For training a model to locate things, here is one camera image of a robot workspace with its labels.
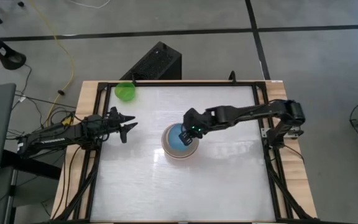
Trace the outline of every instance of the gray floor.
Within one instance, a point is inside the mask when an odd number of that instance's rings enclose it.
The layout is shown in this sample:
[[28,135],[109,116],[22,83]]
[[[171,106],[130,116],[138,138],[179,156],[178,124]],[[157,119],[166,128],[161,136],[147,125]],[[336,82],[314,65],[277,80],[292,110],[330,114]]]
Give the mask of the gray floor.
[[[100,5],[104,1],[80,1]],[[27,2],[25,9],[1,2],[4,24],[0,37],[50,35]],[[68,1],[37,0],[57,34],[94,34],[175,29],[250,27],[244,1],[112,0],[102,9]],[[258,27],[358,24],[358,1],[252,1]],[[349,113],[358,104],[358,30],[271,32],[260,34],[274,80],[284,80],[289,98],[302,103],[307,122],[300,138],[317,213],[323,220],[358,223],[358,136]],[[64,40],[75,61],[75,80],[60,102],[76,105],[83,80],[114,80],[124,74],[158,41],[183,54],[183,78],[226,79],[235,70],[240,79],[263,79],[252,34],[203,34]],[[53,100],[70,77],[67,56],[52,40],[8,42],[26,54],[33,68],[26,94]],[[7,71],[0,64],[0,84],[20,90],[28,68]],[[46,117],[49,105],[39,103]],[[31,131],[39,115],[25,101],[12,113],[10,128]],[[14,150],[14,142],[6,148]],[[46,158],[53,161],[59,155]],[[21,174],[18,182],[29,179]],[[47,219],[36,201],[53,197],[57,182],[37,179],[23,190],[37,197],[17,198],[16,223]]]

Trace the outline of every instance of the green cup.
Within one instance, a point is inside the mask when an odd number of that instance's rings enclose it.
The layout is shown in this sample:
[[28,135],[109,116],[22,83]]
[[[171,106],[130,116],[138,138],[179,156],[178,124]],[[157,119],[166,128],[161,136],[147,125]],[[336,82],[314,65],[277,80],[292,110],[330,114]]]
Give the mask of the green cup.
[[135,98],[135,85],[131,82],[119,83],[115,87],[114,93],[124,102],[131,101]]

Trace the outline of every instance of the blue object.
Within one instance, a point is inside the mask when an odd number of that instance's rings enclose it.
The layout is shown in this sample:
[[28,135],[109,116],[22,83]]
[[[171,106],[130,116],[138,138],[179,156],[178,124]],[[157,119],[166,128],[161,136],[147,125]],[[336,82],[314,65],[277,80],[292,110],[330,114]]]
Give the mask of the blue object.
[[168,143],[172,149],[183,152],[188,149],[188,146],[185,146],[184,143],[180,140],[179,138],[180,133],[181,133],[181,124],[173,125],[168,134]]

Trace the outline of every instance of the yellow cable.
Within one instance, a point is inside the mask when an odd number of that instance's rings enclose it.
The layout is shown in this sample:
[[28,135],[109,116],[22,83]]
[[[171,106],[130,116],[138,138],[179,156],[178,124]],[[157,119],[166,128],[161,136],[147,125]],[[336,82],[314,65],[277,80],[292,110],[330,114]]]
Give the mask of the yellow cable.
[[[60,41],[56,38],[56,33],[54,31],[54,29],[52,28],[52,26],[49,24],[48,19],[42,14],[41,11],[39,11],[39,9],[37,8],[37,6],[35,5],[33,0],[29,0],[30,1],[30,5],[38,12],[38,15],[40,16],[40,18],[44,21],[45,25],[47,25],[48,30],[52,33],[53,38],[55,39],[56,44],[64,50],[64,52],[67,54],[68,58],[70,59],[70,64],[71,64],[71,77],[70,80],[67,82],[67,84],[61,89],[61,91],[64,91],[69,84],[71,83],[71,81],[73,81],[74,78],[74,60],[73,57],[68,53],[68,51],[63,47],[63,45],[60,43]],[[59,99],[60,94],[58,94],[55,98],[55,101],[53,103],[56,103],[57,100]],[[50,113],[52,112],[53,108],[55,107],[55,105],[53,104],[48,112],[48,116],[47,116],[47,126],[49,126],[49,117],[50,117]]]

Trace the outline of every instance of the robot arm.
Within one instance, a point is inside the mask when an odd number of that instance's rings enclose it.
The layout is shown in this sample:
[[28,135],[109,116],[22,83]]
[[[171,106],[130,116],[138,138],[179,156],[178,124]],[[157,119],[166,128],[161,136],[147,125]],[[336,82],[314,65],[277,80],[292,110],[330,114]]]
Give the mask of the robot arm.
[[40,131],[19,137],[17,153],[22,157],[29,157],[42,149],[54,150],[72,144],[79,144],[82,148],[95,150],[102,141],[105,141],[102,136],[118,132],[122,143],[126,143],[127,133],[137,123],[123,126],[121,126],[121,123],[134,118],[134,116],[124,116],[117,112],[116,107],[112,107],[106,118],[94,114],[85,117],[80,123],[72,126],[62,123],[54,124]]
[[182,133],[179,138],[187,146],[193,138],[201,139],[210,131],[230,128],[241,121],[271,117],[280,118],[279,124],[267,131],[268,143],[277,147],[283,147],[283,137],[292,127],[305,122],[301,105],[292,100],[273,100],[267,104],[243,108],[217,106],[206,109],[203,114],[191,108],[183,116]]

